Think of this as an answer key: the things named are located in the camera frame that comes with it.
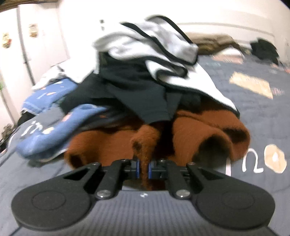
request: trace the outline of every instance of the gray bedsheet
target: gray bedsheet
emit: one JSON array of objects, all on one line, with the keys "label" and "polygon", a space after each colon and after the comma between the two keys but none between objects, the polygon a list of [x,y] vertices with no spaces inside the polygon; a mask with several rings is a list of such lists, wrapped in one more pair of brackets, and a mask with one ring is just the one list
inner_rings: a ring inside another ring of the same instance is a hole
[{"label": "gray bedsheet", "polygon": [[[276,209],[269,226],[279,235],[288,236],[290,234],[289,167],[287,166],[280,174],[268,168],[264,162],[264,150],[267,145],[274,144],[284,152],[286,161],[289,159],[290,74],[257,63],[250,57],[241,65],[214,61],[208,56],[200,57],[199,63],[211,76],[216,87],[234,102],[241,113],[241,121],[251,132],[250,148],[254,151],[248,153],[246,161],[244,160],[244,168],[243,160],[239,160],[228,165],[227,174],[262,187],[273,195]],[[234,72],[268,81],[270,88],[275,91],[273,99],[229,83]],[[226,172],[225,162],[219,170]],[[27,160],[13,151],[1,156],[0,235],[24,235],[21,234],[24,229],[18,227],[10,209],[11,200],[18,191],[68,171],[70,168],[63,160],[46,164],[41,168],[33,168],[28,165]]]}]

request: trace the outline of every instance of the pile of clothes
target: pile of clothes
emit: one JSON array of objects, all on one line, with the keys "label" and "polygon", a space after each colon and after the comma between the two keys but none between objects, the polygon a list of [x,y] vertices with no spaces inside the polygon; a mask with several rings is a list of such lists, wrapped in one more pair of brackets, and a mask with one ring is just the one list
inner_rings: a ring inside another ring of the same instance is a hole
[{"label": "pile of clothes", "polygon": [[227,34],[202,34],[189,32],[186,35],[198,46],[199,55],[216,54],[228,47],[241,51],[241,47]]},{"label": "pile of clothes", "polygon": [[233,161],[244,156],[250,134],[237,108],[197,63],[198,46],[170,19],[106,27],[94,47],[98,68],[61,100],[48,87],[62,87],[65,78],[45,87],[49,95],[42,97],[55,98],[41,108],[26,102],[26,111],[42,112],[14,138],[21,156],[48,161],[64,153],[73,168],[137,157],[146,187],[153,158],[184,166],[213,144]]},{"label": "pile of clothes", "polygon": [[258,38],[257,41],[251,42],[252,55],[255,55],[261,60],[269,60],[278,65],[277,48],[265,39]]}]

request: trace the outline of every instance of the clothing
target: clothing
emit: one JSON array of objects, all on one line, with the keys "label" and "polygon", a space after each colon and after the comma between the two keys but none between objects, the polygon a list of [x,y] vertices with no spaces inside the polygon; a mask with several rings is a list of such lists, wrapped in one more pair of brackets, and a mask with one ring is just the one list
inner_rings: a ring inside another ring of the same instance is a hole
[{"label": "clothing", "polygon": [[117,25],[96,40],[94,47],[101,52],[99,74],[90,74],[64,99],[60,107],[65,113],[83,103],[117,107],[117,100],[150,124],[172,120],[180,105],[194,110],[200,106],[200,95],[206,95],[239,115],[196,63],[197,46],[166,17]]},{"label": "clothing", "polygon": [[25,123],[26,121],[29,121],[30,119],[32,119],[33,117],[35,117],[34,114],[31,114],[30,112],[24,112],[21,117],[19,118],[19,120],[17,121],[17,126],[22,125],[23,123]]},{"label": "clothing", "polygon": [[277,49],[273,44],[264,39],[258,39],[258,42],[251,42],[252,54],[257,56],[261,60],[270,60],[278,65]]},{"label": "clothing", "polygon": [[32,86],[32,90],[36,91],[42,89],[47,85],[50,85],[51,83],[54,83],[64,78],[67,78],[64,71],[58,65],[55,65],[42,75],[39,82],[37,82],[36,85]]},{"label": "clothing", "polygon": [[86,131],[96,129],[98,127],[112,128],[122,126],[126,119],[132,116],[129,112],[124,110],[117,110],[115,108],[107,108],[101,114],[93,115],[89,117],[78,131]]},{"label": "clothing", "polygon": [[108,166],[115,160],[131,159],[130,140],[141,125],[139,119],[131,119],[121,127],[81,132],[72,138],[64,158],[73,168],[96,161]]},{"label": "clothing", "polygon": [[233,48],[232,46],[227,47],[224,50],[221,50],[220,52],[216,54],[216,56],[235,56],[235,57],[245,58],[245,56],[240,50]]},{"label": "clothing", "polygon": [[96,68],[96,53],[93,48],[84,50],[77,56],[51,67],[43,74],[40,81],[32,87],[33,91],[42,89],[47,85],[63,78],[70,78],[75,83],[81,83],[89,73]]},{"label": "clothing", "polygon": [[209,96],[238,115],[233,102],[218,91],[196,63],[198,47],[170,19],[155,16],[139,24],[106,28],[94,43],[98,51],[126,62],[144,61],[151,76],[162,86]]},{"label": "clothing", "polygon": [[3,131],[1,132],[2,139],[3,140],[8,139],[9,136],[13,133],[14,129],[15,129],[14,125],[12,125],[12,124],[8,124],[8,125],[4,126]]},{"label": "clothing", "polygon": [[241,50],[240,46],[234,39],[226,34],[203,34],[188,32],[186,35],[190,40],[198,45],[199,55],[216,54],[230,46]]},{"label": "clothing", "polygon": [[51,119],[48,126],[34,121],[21,135],[24,140],[17,145],[17,152],[27,159],[43,159],[44,155],[52,155],[86,119],[105,110],[105,107],[83,104],[62,120],[55,119],[62,117],[60,114],[48,117]]},{"label": "clothing", "polygon": [[8,140],[1,140],[0,141],[0,154],[3,152],[5,152],[5,150],[6,150],[6,147],[7,147],[7,142],[8,142]]},{"label": "clothing", "polygon": [[145,123],[169,121],[182,103],[189,109],[200,105],[200,96],[163,87],[156,83],[144,62],[127,63],[102,54],[98,75],[91,73],[76,90],[60,103],[64,113],[90,103],[123,107],[133,111]]},{"label": "clothing", "polygon": [[216,148],[224,151],[224,157],[235,161],[244,156],[250,143],[249,131],[238,118],[207,99],[196,113],[179,110],[173,123],[147,125],[134,120],[128,124],[76,135],[65,153],[66,161],[77,168],[91,162],[110,165],[114,160],[136,156],[141,161],[143,184],[147,186],[148,164],[153,157],[167,158],[184,166],[203,158],[202,153],[212,149],[215,141]]},{"label": "clothing", "polygon": [[[64,114],[61,109],[53,105],[51,109],[40,113],[39,115],[20,125],[9,138],[7,149],[4,153],[2,153],[4,158],[9,158],[9,156],[13,155],[16,151],[16,146],[25,138],[29,137],[31,133],[33,134],[36,131],[36,128],[41,130],[40,124],[42,125],[42,128],[50,127],[51,124],[54,124],[57,120],[61,120],[63,116]],[[66,149],[62,149],[62,147],[60,146],[55,153],[44,152],[40,156],[40,159],[55,158],[59,154],[63,153],[65,150]]]},{"label": "clothing", "polygon": [[77,84],[70,79],[61,79],[41,90],[35,91],[23,103],[22,112],[37,115],[49,109],[53,103],[77,88]]}]

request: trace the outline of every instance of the bed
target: bed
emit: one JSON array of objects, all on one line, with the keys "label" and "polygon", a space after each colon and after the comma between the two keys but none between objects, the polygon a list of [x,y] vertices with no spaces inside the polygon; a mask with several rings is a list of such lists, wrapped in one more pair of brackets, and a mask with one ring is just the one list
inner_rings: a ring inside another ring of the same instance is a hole
[{"label": "bed", "polygon": [[[209,19],[200,19],[198,23],[188,23],[192,21],[184,19],[179,20],[179,26],[185,32],[228,33],[245,46],[257,37],[275,41],[272,28],[264,18],[248,14],[247,19],[247,22],[232,24],[224,19],[224,22],[218,23],[218,27]],[[253,21],[258,21],[259,24],[253,25]],[[263,63],[249,55],[238,60],[231,57],[200,56],[199,64],[210,75],[216,87],[233,101],[240,111],[241,121],[251,133],[250,148],[243,159],[235,163],[223,160],[223,163],[215,168],[268,191],[276,204],[269,227],[278,235],[288,236],[290,74],[287,68]],[[30,185],[71,170],[61,157],[35,167],[13,152],[14,139],[20,135],[22,129],[20,126],[11,136],[8,144],[10,151],[0,155],[0,235],[98,235],[93,231],[88,233],[88,229],[85,228],[85,225],[93,224],[94,216],[88,216],[70,228],[50,233],[31,231],[17,224],[10,208],[14,195]]]}]

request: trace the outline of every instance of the white wall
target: white wall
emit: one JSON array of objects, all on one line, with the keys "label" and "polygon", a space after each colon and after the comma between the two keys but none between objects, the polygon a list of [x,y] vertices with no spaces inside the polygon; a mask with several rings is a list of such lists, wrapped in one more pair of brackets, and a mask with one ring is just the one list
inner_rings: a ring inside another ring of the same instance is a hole
[{"label": "white wall", "polygon": [[290,10],[280,0],[146,0],[142,7],[135,0],[91,1],[60,0],[59,18],[71,56],[81,53],[80,45],[89,45],[100,31],[99,20],[105,22],[138,21],[152,14],[166,15],[174,21],[194,22],[215,15],[215,22],[229,16],[227,10],[264,17],[271,22],[275,46],[281,59],[286,59],[286,41],[290,41]]}]

